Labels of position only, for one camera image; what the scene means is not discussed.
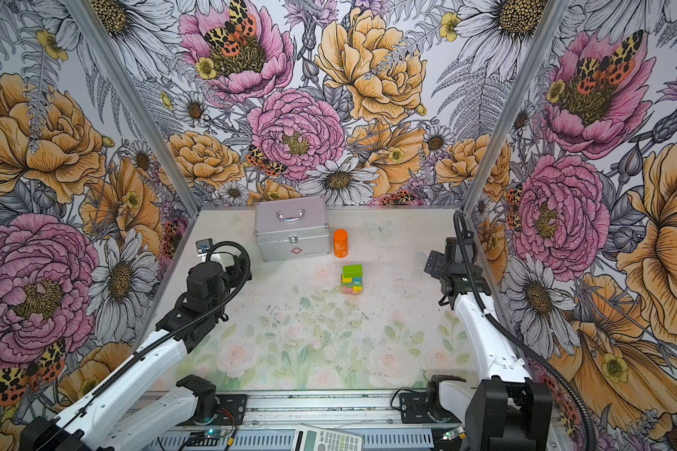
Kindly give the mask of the green cube block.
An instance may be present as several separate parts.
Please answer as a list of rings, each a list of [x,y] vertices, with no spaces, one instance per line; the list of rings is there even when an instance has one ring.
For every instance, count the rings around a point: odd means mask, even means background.
[[[363,266],[360,264],[345,265],[342,267],[342,278],[354,279],[363,277]]]

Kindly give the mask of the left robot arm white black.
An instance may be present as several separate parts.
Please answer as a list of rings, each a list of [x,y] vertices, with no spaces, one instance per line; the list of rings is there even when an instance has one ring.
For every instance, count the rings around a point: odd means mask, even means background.
[[[88,394],[55,418],[33,419],[23,430],[22,450],[135,450],[186,421],[201,425],[219,413],[216,387],[189,375],[165,396],[134,415],[128,410],[167,370],[180,363],[221,321],[251,278],[251,259],[241,244],[223,241],[190,269],[186,290],[146,340]]]

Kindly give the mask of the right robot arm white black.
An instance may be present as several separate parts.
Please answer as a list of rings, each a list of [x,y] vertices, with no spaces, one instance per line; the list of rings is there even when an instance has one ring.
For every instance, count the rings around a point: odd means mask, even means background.
[[[463,450],[544,450],[553,400],[532,381],[525,362],[496,319],[467,239],[447,238],[444,252],[430,253],[425,271],[441,285],[440,304],[464,323],[477,365],[477,383],[436,375],[427,385],[427,406],[436,421],[457,421],[442,439]]]

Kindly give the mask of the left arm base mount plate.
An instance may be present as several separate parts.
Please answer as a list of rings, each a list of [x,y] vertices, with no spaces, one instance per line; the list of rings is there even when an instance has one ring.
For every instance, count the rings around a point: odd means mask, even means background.
[[[248,395],[225,393],[216,395],[216,410],[210,426],[242,426],[247,411]]]

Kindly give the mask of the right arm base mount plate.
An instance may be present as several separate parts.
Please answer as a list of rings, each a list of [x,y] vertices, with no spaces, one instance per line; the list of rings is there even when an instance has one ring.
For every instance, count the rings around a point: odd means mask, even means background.
[[[402,424],[441,424],[429,410],[428,395],[425,391],[400,390],[391,405],[398,410]]]

